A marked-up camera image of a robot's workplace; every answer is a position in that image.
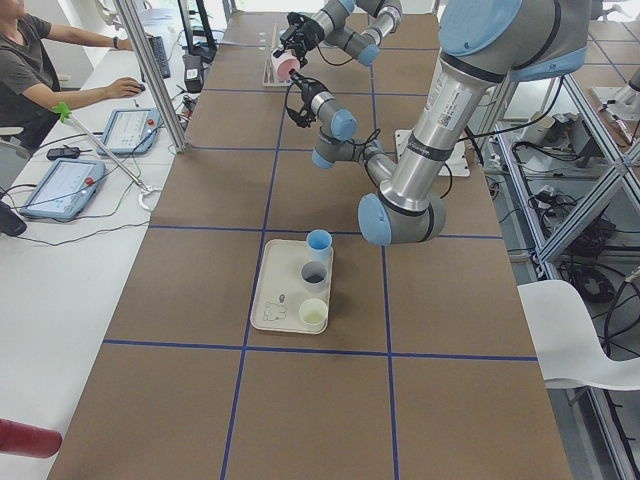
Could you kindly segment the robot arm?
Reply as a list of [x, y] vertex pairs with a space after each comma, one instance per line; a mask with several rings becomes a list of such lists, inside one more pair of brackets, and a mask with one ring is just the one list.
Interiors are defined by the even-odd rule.
[[370, 66], [383, 39], [397, 31], [402, 17], [402, 4], [396, 0], [326, 1], [315, 13], [290, 12], [288, 27], [280, 35], [272, 58], [281, 59], [289, 53], [304, 67], [307, 54], [326, 43]]
[[358, 206], [363, 237], [378, 246], [418, 243], [437, 236], [445, 224], [445, 206], [432, 187], [484, 93], [508, 78], [541, 80], [579, 69], [590, 18], [587, 1], [449, 2], [438, 34], [440, 71], [397, 160], [372, 140], [356, 140], [351, 112], [300, 70], [323, 43], [372, 64], [383, 38], [401, 23], [399, 2], [330, 1], [309, 16], [290, 13], [272, 62], [281, 79], [300, 88], [304, 105], [295, 122], [321, 124], [314, 163], [329, 168], [357, 162], [375, 184], [376, 192]]

